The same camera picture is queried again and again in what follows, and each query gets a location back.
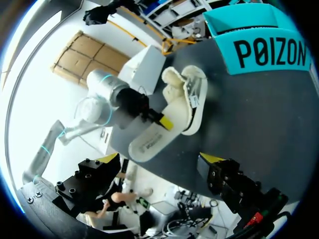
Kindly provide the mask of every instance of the white shelf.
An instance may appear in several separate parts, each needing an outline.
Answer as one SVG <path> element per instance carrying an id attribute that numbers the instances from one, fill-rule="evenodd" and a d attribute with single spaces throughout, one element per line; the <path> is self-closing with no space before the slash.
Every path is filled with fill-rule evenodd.
<path id="1" fill-rule="evenodd" d="M 189 11 L 189 12 L 183 14 L 183 15 L 179 15 L 179 16 L 176 17 L 173 21 L 171 21 L 171 22 L 169 22 L 168 24 L 165 24 L 165 25 L 163 25 L 163 26 L 161 26 L 161 27 L 162 27 L 162 28 L 165 28 L 165 27 L 167 27 L 168 25 L 171 25 L 172 23 L 176 22 L 177 20 L 180 20 L 181 18 L 186 17 L 186 16 L 188 16 L 188 15 L 190 15 L 190 14 L 196 12 L 196 11 L 199 11 L 199 10 L 201 10 L 201 9 L 204 9 L 204 8 L 205 8 L 204 6 L 198 6 L 197 8 L 195 8 L 195 9 L 192 10 L 192 11 Z"/>
<path id="2" fill-rule="evenodd" d="M 212 3 L 212 2 L 216 2 L 216 1 L 220 1 L 220 0 L 206 0 L 207 3 Z"/>
<path id="3" fill-rule="evenodd" d="M 157 6 L 154 10 L 152 10 L 149 14 L 147 14 L 147 16 L 151 16 L 152 14 L 154 14 L 157 10 L 161 9 L 163 6 L 165 6 L 166 4 L 170 3 L 173 0 L 167 0 L 166 2 L 162 3 L 161 5 Z"/>

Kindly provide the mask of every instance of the person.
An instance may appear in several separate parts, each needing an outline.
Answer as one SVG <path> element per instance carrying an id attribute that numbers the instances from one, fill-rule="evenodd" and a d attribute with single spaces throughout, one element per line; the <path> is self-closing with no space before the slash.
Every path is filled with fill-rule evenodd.
<path id="1" fill-rule="evenodd" d="M 136 167 L 131 174 L 120 172 L 116 177 L 132 181 L 135 171 Z M 153 193 L 152 188 L 146 188 L 139 193 L 121 193 L 118 192 L 118 190 L 119 186 L 113 181 L 107 193 L 104 196 L 97 197 L 94 203 L 86 208 L 87 211 L 84 214 L 94 218 L 102 218 L 107 211 L 116 211 L 119 207 L 125 206 L 126 203 L 133 202 L 136 198 L 146 198 Z"/>

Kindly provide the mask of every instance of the black table surface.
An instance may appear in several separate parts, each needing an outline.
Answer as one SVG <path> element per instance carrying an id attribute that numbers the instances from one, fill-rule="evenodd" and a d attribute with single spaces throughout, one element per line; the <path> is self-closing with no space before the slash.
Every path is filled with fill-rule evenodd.
<path id="1" fill-rule="evenodd" d="M 201 68 L 208 92 L 199 131 L 178 136 L 153 159 L 137 163 L 144 169 L 195 193 L 212 197 L 197 172 L 199 152 L 232 158 L 264 191 L 276 187 L 290 202 L 305 192 L 318 155 L 319 98 L 309 72 L 268 71 L 230 76 L 213 39 L 168 55 L 163 69 L 179 72 Z M 149 96 L 162 111 L 167 103 L 159 79 Z M 131 159 L 130 142 L 150 124 L 135 119 L 125 130 L 113 128 L 111 147 Z"/>

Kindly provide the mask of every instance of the floor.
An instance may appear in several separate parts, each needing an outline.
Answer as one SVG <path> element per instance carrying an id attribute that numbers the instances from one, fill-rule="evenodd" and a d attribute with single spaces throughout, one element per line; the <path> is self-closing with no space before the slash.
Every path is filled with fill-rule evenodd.
<path id="1" fill-rule="evenodd" d="M 134 167 L 137 167 L 136 178 L 134 182 L 128 182 L 124 186 L 124 192 L 129 191 L 129 189 L 133 189 L 135 192 L 138 192 L 143 190 L 144 188 L 152 187 L 154 191 L 153 194 L 150 197 L 146 198 L 150 204 L 160 201 L 166 201 L 171 205 L 176 206 L 177 209 L 178 200 L 174 199 L 174 195 L 178 190 L 183 190 L 183 188 L 178 187 L 177 185 L 154 175 L 153 173 L 136 165 L 132 161 L 129 162 L 127 172 L 130 172 Z M 201 203 L 207 207 L 209 207 L 210 200 L 210 198 L 200 196 Z M 223 239 L 226 238 L 226 233 L 228 231 L 229 233 L 227 235 L 231 235 L 231 230 L 228 230 L 228 228 L 233 227 L 233 223 L 236 220 L 237 215 L 232 214 L 232 212 L 228 209 L 224 202 L 218 201 L 218 203 L 218 207 L 212 209 L 213 219 L 211 220 L 210 224 L 214 225 L 214 228 L 218 231 L 217 239 Z M 139 215 L 141 215 L 145 211 L 145 209 L 140 205 L 131 205 L 131 207 L 133 208 L 133 210 L 138 211 Z M 128 228 L 136 226 L 138 227 L 139 216 L 132 213 L 131 210 L 121 210 L 119 214 L 119 223 L 126 225 Z M 133 230 L 133 232 L 138 233 L 139 229 L 137 228 Z M 152 236 L 155 233 L 150 229 L 149 234 L 150 236 Z M 212 237 L 210 232 L 206 232 L 206 236 Z"/>

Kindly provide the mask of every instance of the white cable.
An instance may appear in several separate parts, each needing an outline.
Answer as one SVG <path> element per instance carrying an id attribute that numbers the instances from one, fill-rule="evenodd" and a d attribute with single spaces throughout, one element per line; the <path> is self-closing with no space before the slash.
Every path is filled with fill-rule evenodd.
<path id="1" fill-rule="evenodd" d="M 94 147 L 93 145 L 91 145 L 88 141 L 86 141 L 84 138 L 82 138 L 81 136 L 79 136 L 81 140 L 83 140 L 83 142 L 85 142 L 88 146 L 90 146 L 92 149 L 94 149 L 95 151 L 97 151 L 101 156 L 104 156 L 104 154 L 99 151 L 96 147 Z"/>
<path id="2" fill-rule="evenodd" d="M 86 100 L 87 98 L 89 98 L 89 97 L 85 97 L 85 98 L 81 99 L 81 100 L 78 102 L 78 104 L 76 105 L 75 111 L 74 111 L 74 115 L 73 115 L 73 118 L 74 118 L 74 119 L 75 119 L 75 117 L 76 117 L 76 113 L 77 113 L 77 111 L 78 111 L 79 105 L 80 105 L 84 100 Z M 83 142 L 85 142 L 88 146 L 90 146 L 92 149 L 94 149 L 95 151 L 97 151 L 100 155 L 104 156 L 104 154 L 103 154 L 101 151 L 99 151 L 96 147 L 94 147 L 94 146 L 91 145 L 88 141 L 86 141 L 84 138 L 82 138 L 82 136 L 79 136 L 79 137 L 80 137 L 80 139 L 83 140 Z"/>
<path id="3" fill-rule="evenodd" d="M 183 238 L 183 237 L 185 237 L 185 236 L 188 236 L 188 234 L 186 234 L 186 235 L 178 235 L 178 234 L 176 234 L 176 233 L 173 233 L 173 232 L 171 231 L 171 229 L 169 228 L 169 225 L 170 225 L 171 223 L 180 222 L 180 221 L 183 221 L 183 220 L 179 219 L 179 220 L 173 220 L 173 221 L 169 222 L 169 223 L 167 224 L 167 226 L 166 226 L 166 229 L 167 229 L 168 233 L 166 233 L 166 232 L 164 231 L 165 226 L 163 226 L 163 229 L 162 229 L 163 234 L 166 235 L 166 236 L 169 236 L 169 237 L 176 237 L 176 238 L 180 238 L 180 237 Z M 176 226 L 176 227 L 173 227 L 172 229 L 174 229 L 174 228 L 181 228 L 181 227 L 188 227 L 188 226 L 189 226 L 189 222 L 190 222 L 190 221 L 187 221 L 187 222 L 185 222 L 185 223 L 183 223 L 183 224 L 180 224 L 180 225 L 178 225 L 178 226 Z"/>

